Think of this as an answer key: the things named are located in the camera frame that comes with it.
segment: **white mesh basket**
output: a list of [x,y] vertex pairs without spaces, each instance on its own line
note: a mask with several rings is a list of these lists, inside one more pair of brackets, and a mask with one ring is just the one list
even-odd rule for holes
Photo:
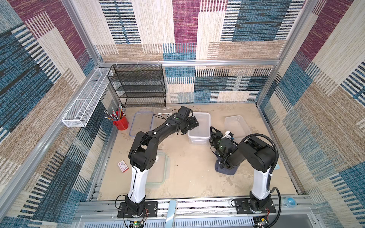
[[110,68],[98,68],[94,72],[62,119],[67,127],[86,127],[109,83],[108,74],[112,74]]

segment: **small box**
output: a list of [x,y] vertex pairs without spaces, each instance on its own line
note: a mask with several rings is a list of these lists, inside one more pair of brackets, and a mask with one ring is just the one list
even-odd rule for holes
[[127,164],[124,162],[124,160],[121,160],[121,161],[118,163],[118,166],[119,166],[120,170],[121,170],[123,173],[129,169],[129,168],[128,168],[128,166],[127,166]]

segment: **patterned carpet wall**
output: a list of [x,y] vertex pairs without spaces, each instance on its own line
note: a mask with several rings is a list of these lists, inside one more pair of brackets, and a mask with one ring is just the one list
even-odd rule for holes
[[113,128],[104,110],[113,108],[107,89],[85,128],[62,129],[0,228],[70,227],[78,203],[87,200]]
[[320,0],[260,105],[327,227],[365,227],[365,1]]
[[61,0],[0,0],[0,192],[94,64]]
[[168,104],[254,102],[272,66],[163,67]]
[[277,58],[305,0],[74,0],[104,61]]

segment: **plastic storage container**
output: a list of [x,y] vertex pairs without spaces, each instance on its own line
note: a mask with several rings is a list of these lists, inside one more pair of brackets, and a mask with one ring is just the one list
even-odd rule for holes
[[158,160],[150,168],[147,176],[146,187],[159,187],[169,178],[170,160],[162,150],[157,150]]
[[233,133],[234,141],[240,143],[241,140],[251,134],[242,116],[230,116],[224,119],[224,128]]
[[210,138],[210,114],[206,112],[194,112],[199,126],[188,131],[189,142],[191,144],[208,145]]
[[152,124],[153,112],[149,110],[139,110],[134,115],[131,130],[129,132],[130,136],[136,136],[139,131],[148,132],[150,131]]
[[[155,110],[153,111],[154,115],[160,115],[164,118],[167,118],[168,114],[173,110],[173,108],[155,108]],[[153,129],[157,128],[158,126],[160,126],[161,124],[163,124],[165,122],[164,119],[161,119],[159,117],[154,116],[152,118],[152,125],[151,125],[151,129],[150,131],[152,131]],[[169,135],[167,138],[172,138],[175,134],[171,134]]]

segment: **red pencil cup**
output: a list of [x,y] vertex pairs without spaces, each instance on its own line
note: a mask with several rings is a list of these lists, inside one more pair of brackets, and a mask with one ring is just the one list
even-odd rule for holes
[[127,117],[124,116],[122,119],[113,121],[113,124],[116,126],[116,128],[120,131],[125,130],[128,128],[128,120]]

